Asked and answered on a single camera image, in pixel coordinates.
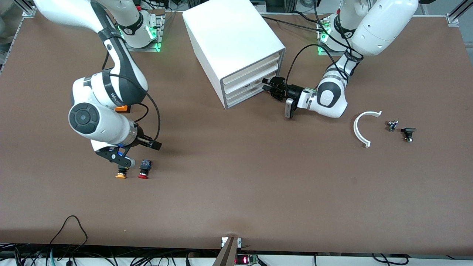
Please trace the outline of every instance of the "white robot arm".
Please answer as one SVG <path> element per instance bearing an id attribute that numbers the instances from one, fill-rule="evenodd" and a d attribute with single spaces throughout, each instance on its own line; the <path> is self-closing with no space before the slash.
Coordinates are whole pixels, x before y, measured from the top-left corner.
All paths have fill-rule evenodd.
<path id="1" fill-rule="evenodd" d="M 133 20 L 142 20 L 143 16 L 134 5 L 129 5 L 130 1 L 117 2 L 128 10 L 115 14 L 118 23 L 130 24 Z M 74 82 L 72 108 L 69 111 L 71 128 L 91 140 L 96 154 L 123 167 L 133 167 L 135 164 L 126 156 L 130 147 L 140 144 L 159 150 L 161 144 L 156 138 L 144 135 L 138 124 L 114 110 L 119 106 L 140 103 L 148 94 L 148 83 L 103 7 L 90 0 L 35 0 L 35 4 L 52 22 L 86 27 L 96 32 L 115 63 L 111 69 Z M 135 43 L 144 43 L 149 39 L 149 35 L 129 37 Z"/>
<path id="2" fill-rule="evenodd" d="M 296 108 L 339 118 L 348 105 L 345 88 L 355 68 L 364 56 L 378 55 L 396 39 L 418 4 L 418 0 L 378 0 L 368 11 L 367 0 L 342 0 L 339 12 L 329 17 L 330 27 L 324 29 L 336 40 L 328 38 L 325 44 L 332 50 L 345 52 L 327 68 L 318 86 L 309 89 L 271 80 L 266 82 L 270 86 L 264 89 L 275 97 L 276 88 L 287 88 L 284 97 L 287 118 L 292 118 Z"/>

